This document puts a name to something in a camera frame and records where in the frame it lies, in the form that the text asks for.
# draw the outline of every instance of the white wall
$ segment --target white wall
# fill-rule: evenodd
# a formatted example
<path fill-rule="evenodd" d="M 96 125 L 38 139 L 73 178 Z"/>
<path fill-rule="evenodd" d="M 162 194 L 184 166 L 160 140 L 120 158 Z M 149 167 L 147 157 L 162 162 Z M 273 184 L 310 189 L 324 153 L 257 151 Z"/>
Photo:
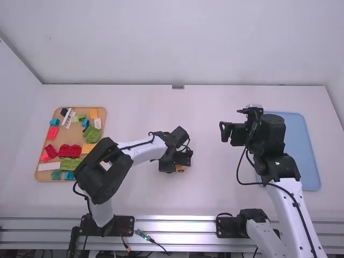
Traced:
<path fill-rule="evenodd" d="M 332 76 L 326 88 L 340 123 L 344 127 L 344 66 Z"/>
<path fill-rule="evenodd" d="M 42 84 L 0 39 L 0 191 L 11 171 Z"/>
<path fill-rule="evenodd" d="M 0 30 L 45 83 L 325 84 L 344 1 L 2 0 Z"/>

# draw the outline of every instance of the black cable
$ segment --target black cable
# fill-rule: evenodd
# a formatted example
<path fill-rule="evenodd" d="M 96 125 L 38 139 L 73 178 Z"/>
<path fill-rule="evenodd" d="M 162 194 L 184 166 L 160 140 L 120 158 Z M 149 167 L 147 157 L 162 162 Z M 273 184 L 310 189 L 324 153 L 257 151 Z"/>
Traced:
<path fill-rule="evenodd" d="M 135 253 L 134 254 L 134 257 L 137 257 L 137 256 L 139 256 L 140 254 L 142 254 L 144 251 L 140 251 L 140 252 L 138 252 L 138 253 Z"/>
<path fill-rule="evenodd" d="M 149 254 L 147 254 L 146 256 L 142 256 L 142 257 L 147 258 L 147 257 L 149 257 L 152 253 L 153 253 L 153 251 L 151 251 L 151 252 L 150 252 Z"/>
<path fill-rule="evenodd" d="M 253 254 L 252 258 L 256 257 L 257 252 L 258 252 L 258 247 L 257 247 L 256 250 L 254 251 L 254 254 Z"/>
<path fill-rule="evenodd" d="M 240 164 L 241 164 L 243 155 L 245 154 L 245 151 L 246 151 L 246 150 L 247 150 L 247 148 L 245 147 L 245 148 L 243 149 L 242 154 L 241 154 L 241 157 L 240 157 L 240 160 L 239 160 L 239 163 L 238 163 L 238 167 L 236 168 L 236 180 L 237 180 L 238 183 L 241 184 L 241 185 L 263 185 L 263 183 L 259 183 L 259 182 L 254 182 L 254 183 L 242 183 L 242 182 L 239 180 L 239 168 L 240 168 Z M 315 250 L 314 245 L 313 245 L 313 241 L 312 241 L 311 236 L 310 236 L 310 233 L 309 233 L 309 231 L 308 231 L 308 228 L 307 228 L 305 219 L 304 219 L 304 217 L 303 217 L 303 215 L 302 215 L 302 212 L 301 212 L 301 209 L 300 209 L 300 207 L 299 207 L 299 204 L 298 204 L 298 202 L 296 201 L 296 199 L 294 198 L 294 196 L 293 196 L 291 193 L 289 193 L 287 190 L 285 190 L 283 187 L 279 186 L 279 185 L 275 185 L 275 184 L 271 184 L 271 183 L 267 183 L 267 185 L 272 186 L 272 187 L 279 188 L 280 190 L 284 191 L 287 195 L 289 195 L 290 198 L 293 200 L 293 202 L 294 202 L 294 207 L 296 207 L 296 209 L 297 209 L 297 211 L 298 211 L 298 213 L 299 213 L 299 215 L 300 215 L 300 219 L 301 219 L 302 224 L 303 224 L 303 227 L 304 227 L 304 229 L 305 229 L 305 232 L 306 232 L 308 241 L 309 241 L 309 243 L 310 243 L 310 246 L 311 246 L 311 249 L 312 249 L 312 253 L 313 253 L 313 255 L 314 255 L 314 258 L 318 258 L 318 257 L 317 257 L 316 250 Z"/>
<path fill-rule="evenodd" d="M 82 248 L 83 251 L 85 250 L 85 247 L 86 247 L 87 238 L 88 238 L 88 235 L 87 235 L 86 238 L 85 238 L 84 247 Z"/>
<path fill-rule="evenodd" d="M 248 150 L 246 149 L 246 158 L 247 158 L 247 160 L 248 160 L 248 162 L 251 164 L 251 166 L 252 167 L 254 167 L 254 164 L 253 164 L 253 162 L 250 160 L 250 158 L 248 157 Z"/>
<path fill-rule="evenodd" d="M 168 256 L 172 255 L 172 253 L 166 251 L 166 249 L 165 249 L 161 244 L 159 244 L 159 243 L 157 243 L 157 242 L 155 242 L 155 244 L 158 245 L 158 246 L 160 246 L 160 247 L 163 249 L 163 252 L 161 252 L 161 253 L 166 254 L 166 255 L 168 255 Z"/>
<path fill-rule="evenodd" d="M 188 138 L 187 141 L 188 141 L 187 144 L 182 145 L 182 146 L 184 146 L 184 148 L 181 149 L 181 150 L 178 150 L 177 152 L 183 152 L 185 149 L 190 149 L 190 148 L 189 148 L 190 138 Z"/>
<path fill-rule="evenodd" d="M 26 254 L 24 254 L 24 255 L 19 255 L 19 254 L 17 254 L 17 256 L 19 256 L 19 257 L 26 257 L 26 258 L 28 258 L 28 255 L 29 254 L 31 254 L 33 252 L 33 250 L 31 250 L 31 251 L 29 251 L 29 252 L 27 252 Z"/>
<path fill-rule="evenodd" d="M 91 208 L 90 208 L 90 198 L 82 193 L 79 193 L 78 191 L 76 191 L 75 187 L 76 187 L 76 184 L 77 184 L 77 181 L 75 181 L 74 185 L 73 185 L 73 193 L 79 195 L 79 196 L 82 196 L 84 197 L 84 199 L 86 200 L 87 202 L 87 209 L 88 209 L 88 213 L 91 215 L 92 217 L 92 212 L 91 212 Z"/>
<path fill-rule="evenodd" d="M 146 141 L 146 142 L 141 142 L 140 144 L 135 144 L 135 145 L 131 145 L 131 146 L 126 146 L 126 147 L 123 147 L 123 148 L 120 148 L 120 150 L 122 151 L 123 149 L 131 149 L 131 148 L 135 148 L 135 147 L 138 147 L 138 146 L 141 146 L 141 145 L 145 145 L 145 144 L 151 144 L 154 139 L 155 139 L 155 134 L 153 132 L 149 132 L 148 133 L 149 136 L 153 135 L 152 139 L 149 140 L 149 141 Z"/>
<path fill-rule="evenodd" d="M 231 217 L 233 217 L 233 215 L 231 215 L 230 213 L 228 213 L 228 212 L 222 212 L 222 213 L 220 213 L 220 214 L 218 214 L 217 216 L 216 216 L 216 221 L 218 221 L 219 220 L 219 217 L 220 216 L 222 216 L 222 215 L 227 215 L 227 216 L 231 216 Z M 219 223 L 219 227 L 221 228 L 221 229 L 223 229 L 223 230 L 226 230 L 226 228 L 223 226 L 223 225 L 221 225 L 221 223 Z"/>

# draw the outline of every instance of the blue mat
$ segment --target blue mat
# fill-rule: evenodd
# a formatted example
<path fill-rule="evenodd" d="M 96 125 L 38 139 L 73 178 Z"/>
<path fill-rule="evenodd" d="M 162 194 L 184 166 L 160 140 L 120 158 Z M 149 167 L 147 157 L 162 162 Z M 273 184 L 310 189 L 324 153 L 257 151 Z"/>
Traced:
<path fill-rule="evenodd" d="M 320 190 L 321 180 L 305 118 L 299 113 L 265 111 L 264 114 L 276 114 L 284 118 L 286 125 L 284 152 L 294 158 L 301 174 L 303 190 Z M 261 182 L 260 177 L 258 175 L 256 177 L 257 181 Z"/>

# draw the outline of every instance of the red lego brick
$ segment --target red lego brick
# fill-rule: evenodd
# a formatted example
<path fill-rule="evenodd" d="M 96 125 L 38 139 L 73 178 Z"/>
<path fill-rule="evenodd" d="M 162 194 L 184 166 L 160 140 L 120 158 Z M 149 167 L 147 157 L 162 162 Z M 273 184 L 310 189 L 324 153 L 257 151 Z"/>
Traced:
<path fill-rule="evenodd" d="M 49 155 L 49 157 L 51 159 L 57 157 L 58 152 L 56 151 L 56 149 L 54 148 L 54 146 L 52 146 L 51 144 L 49 144 L 48 146 L 46 146 L 45 151 L 47 152 L 47 154 Z"/>
<path fill-rule="evenodd" d="M 59 149 L 59 157 L 70 157 L 71 147 L 68 144 L 61 145 Z"/>
<path fill-rule="evenodd" d="M 50 128 L 50 131 L 48 132 L 48 140 L 54 140 L 56 135 L 58 134 L 59 128 L 58 127 L 52 127 Z"/>
<path fill-rule="evenodd" d="M 73 145 L 71 147 L 71 156 L 70 157 L 79 157 L 81 154 L 81 146 L 79 145 Z"/>
<path fill-rule="evenodd" d="M 47 154 L 47 153 L 45 153 L 45 154 L 43 154 L 42 156 L 41 156 L 41 161 L 43 161 L 43 162 L 48 162 L 49 160 L 50 160 L 50 157 L 49 157 L 49 155 Z"/>
<path fill-rule="evenodd" d="M 79 145 L 69 146 L 68 144 L 63 144 L 59 149 L 59 157 L 79 157 L 80 154 L 81 147 Z"/>

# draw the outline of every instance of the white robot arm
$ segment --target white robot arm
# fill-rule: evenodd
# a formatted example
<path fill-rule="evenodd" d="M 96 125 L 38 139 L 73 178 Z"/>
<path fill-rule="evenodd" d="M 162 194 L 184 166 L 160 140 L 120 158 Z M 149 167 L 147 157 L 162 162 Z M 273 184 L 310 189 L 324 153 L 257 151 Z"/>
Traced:
<path fill-rule="evenodd" d="M 76 183 L 84 191 L 82 196 L 88 201 L 89 213 L 102 235 L 106 235 L 106 226 L 111 227 L 109 222 L 114 217 L 111 197 L 131 167 L 158 160 L 159 171 L 172 173 L 191 165 L 193 151 L 184 145 L 190 138 L 183 128 L 149 135 L 143 140 L 118 143 L 103 138 L 74 171 Z M 79 194 L 75 185 L 74 192 Z"/>
<path fill-rule="evenodd" d="M 270 220 L 260 209 L 241 210 L 234 223 L 240 235 L 250 237 L 263 257 L 323 258 L 327 257 L 314 230 L 304 202 L 300 173 L 294 159 L 284 153 L 284 119 L 263 114 L 261 107 L 238 110 L 247 115 L 243 124 L 220 122 L 221 140 L 232 146 L 245 146 L 236 178 L 241 185 L 262 184 L 276 209 L 282 231 L 282 241 L 275 234 Z M 253 154 L 254 162 L 248 157 Z M 262 183 L 242 183 L 239 167 L 244 154 L 260 175 Z"/>
<path fill-rule="evenodd" d="M 119 142 L 117 143 L 117 147 L 122 149 L 128 146 L 138 145 L 143 142 L 149 142 L 150 140 L 152 140 L 152 137 L 132 142 Z M 130 149 L 123 149 L 122 152 L 130 156 L 131 160 L 133 161 L 131 167 L 133 167 L 149 160 L 158 160 L 162 158 L 166 150 L 166 143 L 160 137 L 155 137 L 151 144 L 139 145 L 138 147 L 133 147 Z M 111 168 L 112 163 L 111 161 L 108 163 L 102 161 L 100 165 L 104 168 L 104 170 L 108 171 L 108 169 Z M 101 204 L 94 204 L 91 202 L 89 206 L 93 220 L 99 228 L 103 228 L 112 220 L 113 210 L 111 199 Z"/>

